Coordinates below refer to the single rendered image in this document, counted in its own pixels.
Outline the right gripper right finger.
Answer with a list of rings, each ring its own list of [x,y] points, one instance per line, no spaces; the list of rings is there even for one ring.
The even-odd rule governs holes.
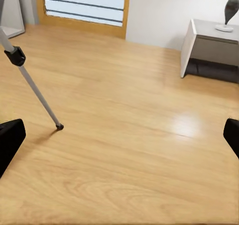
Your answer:
[[[239,159],[239,120],[228,118],[223,136]]]

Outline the camera tripod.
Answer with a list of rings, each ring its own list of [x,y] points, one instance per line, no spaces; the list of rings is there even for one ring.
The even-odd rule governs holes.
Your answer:
[[[24,61],[25,61],[25,55],[23,54],[22,50],[18,46],[13,46],[5,32],[3,31],[2,27],[0,26],[0,43],[2,44],[5,54],[10,59],[10,61],[17,66],[21,74],[24,76],[28,84],[30,85],[31,89],[35,92],[36,96],[39,98],[42,105],[45,107],[49,115],[52,117],[56,127],[58,129],[63,129],[63,125],[58,121],[57,117],[51,110],[51,108],[48,106],[46,100],[44,99],[41,92],[38,90],[37,86],[33,82],[30,75],[27,73],[25,67],[24,67]]]

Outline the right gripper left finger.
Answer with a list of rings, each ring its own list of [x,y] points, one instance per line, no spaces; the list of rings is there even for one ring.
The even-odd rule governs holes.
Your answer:
[[[0,178],[26,138],[21,118],[0,124]]]

